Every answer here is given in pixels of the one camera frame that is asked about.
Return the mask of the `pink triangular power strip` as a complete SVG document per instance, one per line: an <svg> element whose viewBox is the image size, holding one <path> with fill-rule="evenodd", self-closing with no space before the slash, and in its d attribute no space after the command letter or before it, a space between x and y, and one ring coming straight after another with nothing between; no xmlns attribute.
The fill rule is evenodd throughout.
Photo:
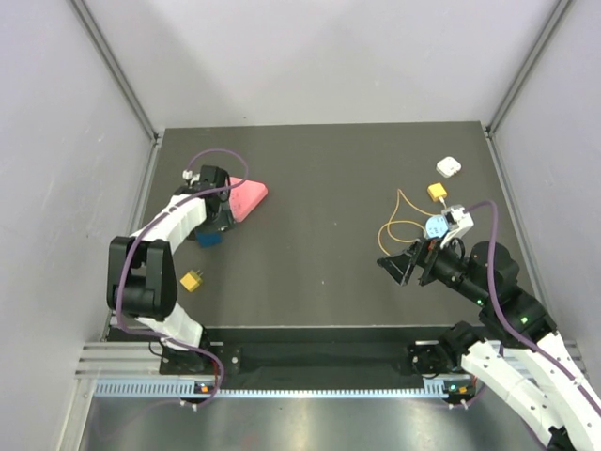
<svg viewBox="0 0 601 451"><path fill-rule="evenodd" d="M243 222L267 196L269 190L261 182L246 180L230 191L229 207L236 223Z"/></svg>

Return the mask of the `blue cube socket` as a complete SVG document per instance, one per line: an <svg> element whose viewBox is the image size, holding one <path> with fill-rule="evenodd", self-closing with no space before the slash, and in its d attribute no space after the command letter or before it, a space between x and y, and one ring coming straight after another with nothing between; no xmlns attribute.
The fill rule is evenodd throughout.
<svg viewBox="0 0 601 451"><path fill-rule="evenodd" d="M223 242L221 232L196 232L195 239L201 248L217 246Z"/></svg>

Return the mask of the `yellow plug adapter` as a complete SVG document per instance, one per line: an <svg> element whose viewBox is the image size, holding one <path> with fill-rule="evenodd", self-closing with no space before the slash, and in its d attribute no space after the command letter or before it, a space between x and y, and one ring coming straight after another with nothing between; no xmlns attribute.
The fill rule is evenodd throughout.
<svg viewBox="0 0 601 451"><path fill-rule="evenodd" d="M188 292L194 292L203 285L203 273L199 271L188 271L180 278L179 283Z"/></svg>

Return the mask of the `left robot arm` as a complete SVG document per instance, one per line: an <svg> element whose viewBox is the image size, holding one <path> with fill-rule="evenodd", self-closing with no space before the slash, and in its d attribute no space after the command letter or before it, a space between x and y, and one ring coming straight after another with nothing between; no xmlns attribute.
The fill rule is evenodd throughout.
<svg viewBox="0 0 601 451"><path fill-rule="evenodd" d="M235 220L229 205L231 178L219 166L204 165L144 228L117 236L109 245L107 305L160 335L162 358L172 370L202 373L213 351L204 326L177 301L173 254L198 233L225 231Z"/></svg>

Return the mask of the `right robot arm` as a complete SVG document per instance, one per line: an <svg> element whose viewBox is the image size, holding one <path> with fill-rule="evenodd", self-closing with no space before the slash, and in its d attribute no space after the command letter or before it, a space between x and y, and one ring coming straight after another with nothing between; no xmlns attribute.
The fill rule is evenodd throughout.
<svg viewBox="0 0 601 451"><path fill-rule="evenodd" d="M420 286L439 282L476 304L485 334L460 321L436 346L434 371L464 372L501 399L546 450L597 450L600 398L574 363L556 322L517 282L509 251L490 241L467 252L419 239L377 265L404 286L421 269Z"/></svg>

